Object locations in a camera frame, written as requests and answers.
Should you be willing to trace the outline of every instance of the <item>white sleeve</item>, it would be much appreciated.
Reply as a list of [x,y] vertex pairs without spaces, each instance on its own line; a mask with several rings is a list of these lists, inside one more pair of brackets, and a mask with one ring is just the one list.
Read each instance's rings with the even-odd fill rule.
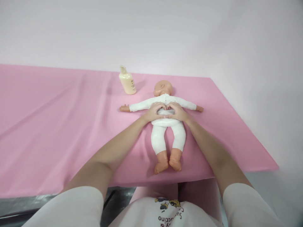
[[150,98],[150,99],[146,99],[143,102],[137,103],[137,104],[132,104],[129,105],[129,109],[131,112],[135,112],[135,111],[139,111],[139,110],[144,110],[144,109],[149,109],[151,107],[151,105],[157,102],[157,98]]
[[246,184],[229,185],[223,193],[223,204],[230,227],[284,226],[260,194]]
[[103,202],[96,188],[73,188],[45,204],[23,227],[100,227]]
[[196,110],[196,108],[197,108],[196,104],[193,104],[192,102],[186,101],[179,97],[175,97],[175,98],[182,107],[184,107],[186,109]]

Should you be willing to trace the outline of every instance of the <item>lotion bottle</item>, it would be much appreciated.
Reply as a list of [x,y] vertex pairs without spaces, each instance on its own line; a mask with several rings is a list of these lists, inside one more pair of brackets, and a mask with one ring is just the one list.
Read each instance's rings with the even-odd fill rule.
[[133,95],[137,92],[133,76],[126,71],[124,66],[120,66],[121,73],[119,74],[119,78],[125,90],[125,93],[128,95]]

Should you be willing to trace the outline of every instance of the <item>pink sheet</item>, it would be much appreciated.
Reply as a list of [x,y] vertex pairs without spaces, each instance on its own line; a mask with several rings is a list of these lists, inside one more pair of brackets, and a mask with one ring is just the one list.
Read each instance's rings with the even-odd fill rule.
[[[0,65],[0,197],[58,193],[106,142],[144,111],[120,105],[153,97],[155,83],[170,80],[175,96],[204,107],[187,110],[215,135],[245,172],[278,165],[209,78],[133,74],[137,93],[126,95],[117,72]],[[213,177],[189,129],[182,171],[154,175],[157,162],[149,123],[112,179],[111,186],[195,181]],[[168,149],[171,128],[165,134]]]

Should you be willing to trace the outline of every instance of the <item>doll hand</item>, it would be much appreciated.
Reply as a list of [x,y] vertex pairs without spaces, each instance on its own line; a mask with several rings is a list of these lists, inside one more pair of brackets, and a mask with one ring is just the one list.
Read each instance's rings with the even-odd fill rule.
[[164,108],[164,110],[166,110],[166,106],[164,103],[162,102],[154,102],[151,107],[149,108],[149,110],[146,112],[146,114],[144,114],[142,117],[147,121],[153,121],[156,119],[160,119],[160,118],[165,118],[165,115],[159,115],[157,114],[157,111],[161,108]]
[[167,109],[173,109],[175,114],[166,115],[166,118],[173,118],[179,121],[185,121],[189,118],[189,115],[184,111],[180,104],[176,102],[170,102],[167,106]]
[[120,111],[122,112],[130,112],[129,106],[126,104],[124,106],[120,106]]
[[197,106],[196,111],[203,112],[204,108],[201,106]]

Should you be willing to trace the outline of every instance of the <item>doll foot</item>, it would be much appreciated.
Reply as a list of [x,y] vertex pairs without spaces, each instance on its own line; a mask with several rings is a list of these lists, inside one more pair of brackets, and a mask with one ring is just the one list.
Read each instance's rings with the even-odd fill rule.
[[172,148],[170,154],[169,165],[174,168],[175,171],[181,171],[181,159],[182,151],[178,148]]
[[159,174],[168,168],[168,163],[158,163],[155,167],[155,174]]
[[171,167],[173,167],[174,170],[177,171],[177,172],[179,172],[179,171],[182,170],[181,162],[180,162],[180,161],[176,161],[176,160],[170,159],[169,165],[170,165]]

